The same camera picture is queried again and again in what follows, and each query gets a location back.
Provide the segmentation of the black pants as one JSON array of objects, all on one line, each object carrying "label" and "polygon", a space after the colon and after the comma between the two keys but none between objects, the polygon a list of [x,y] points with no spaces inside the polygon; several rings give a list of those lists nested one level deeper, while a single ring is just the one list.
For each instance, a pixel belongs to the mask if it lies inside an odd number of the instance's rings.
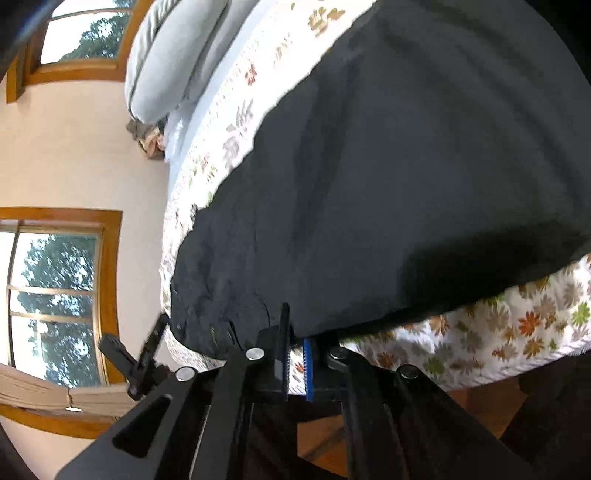
[{"label": "black pants", "polygon": [[290,306],[372,334],[542,278],[590,248],[576,1],[380,1],[266,115],[195,216],[173,336],[222,359]]}]

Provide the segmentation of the wooden framed side window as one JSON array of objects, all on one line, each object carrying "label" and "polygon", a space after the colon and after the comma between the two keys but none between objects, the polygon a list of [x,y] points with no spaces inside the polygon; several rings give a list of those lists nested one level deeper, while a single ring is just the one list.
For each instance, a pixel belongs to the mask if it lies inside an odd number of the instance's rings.
[{"label": "wooden framed side window", "polygon": [[[69,388],[120,384],[99,352],[117,335],[122,214],[115,210],[1,210],[1,365]],[[2,416],[48,433],[94,439],[114,417],[1,403]]]}]

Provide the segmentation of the floral quilted bedspread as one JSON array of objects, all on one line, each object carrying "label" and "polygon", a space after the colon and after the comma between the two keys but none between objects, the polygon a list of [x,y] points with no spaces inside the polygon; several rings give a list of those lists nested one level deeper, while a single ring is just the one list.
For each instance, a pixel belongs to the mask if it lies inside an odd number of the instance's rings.
[{"label": "floral quilted bedspread", "polygon": [[[246,18],[214,72],[223,74],[221,86],[168,196],[159,268],[163,308],[170,305],[178,247],[197,212],[252,149],[264,115],[369,8],[367,1],[261,1]],[[387,369],[415,364],[447,390],[586,353],[590,260],[415,325],[346,339],[344,346]]]}]

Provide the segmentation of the crumpled clothes pile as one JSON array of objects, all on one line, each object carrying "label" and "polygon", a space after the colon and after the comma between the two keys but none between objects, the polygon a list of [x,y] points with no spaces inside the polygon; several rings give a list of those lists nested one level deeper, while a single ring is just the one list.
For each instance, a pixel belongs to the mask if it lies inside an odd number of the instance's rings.
[{"label": "crumpled clothes pile", "polygon": [[148,160],[164,160],[164,135],[157,124],[144,124],[130,119],[126,124],[126,130]]}]

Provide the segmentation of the light blue bed sheet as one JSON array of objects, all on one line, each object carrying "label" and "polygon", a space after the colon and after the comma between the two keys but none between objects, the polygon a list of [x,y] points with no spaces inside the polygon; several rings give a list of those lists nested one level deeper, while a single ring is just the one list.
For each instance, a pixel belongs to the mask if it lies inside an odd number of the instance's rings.
[{"label": "light blue bed sheet", "polygon": [[164,128],[165,162],[169,165],[167,196],[176,184],[179,172],[198,127],[204,120],[214,95],[221,86],[223,74],[215,73],[208,82],[201,97],[172,111]]}]

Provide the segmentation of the folded grey duvet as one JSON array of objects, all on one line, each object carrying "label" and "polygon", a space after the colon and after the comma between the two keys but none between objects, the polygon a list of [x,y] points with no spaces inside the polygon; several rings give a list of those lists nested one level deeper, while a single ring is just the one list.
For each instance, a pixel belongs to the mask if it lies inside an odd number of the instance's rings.
[{"label": "folded grey duvet", "polygon": [[154,123],[181,101],[224,1],[155,1],[132,42],[124,94],[130,116]]}]

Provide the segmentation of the grey pillow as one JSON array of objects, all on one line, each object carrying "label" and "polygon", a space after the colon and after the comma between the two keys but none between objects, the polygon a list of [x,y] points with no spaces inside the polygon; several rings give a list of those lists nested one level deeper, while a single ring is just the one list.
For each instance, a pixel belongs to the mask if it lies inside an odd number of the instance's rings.
[{"label": "grey pillow", "polygon": [[182,96],[183,101],[197,101],[204,93],[214,70],[228,52],[235,36],[257,3],[257,0],[231,0],[226,3],[221,17],[216,21],[204,49],[197,58]]}]

